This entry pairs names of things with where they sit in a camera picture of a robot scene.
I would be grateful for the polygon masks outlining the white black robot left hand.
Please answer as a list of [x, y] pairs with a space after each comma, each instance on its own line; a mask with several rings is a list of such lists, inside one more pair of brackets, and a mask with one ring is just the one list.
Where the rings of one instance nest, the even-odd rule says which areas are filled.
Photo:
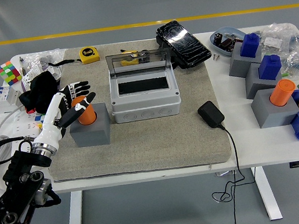
[[90, 83], [81, 81], [68, 84], [52, 98], [44, 117], [42, 131], [32, 143], [32, 153], [52, 156], [59, 148], [63, 131], [78, 119], [91, 105], [95, 93]]

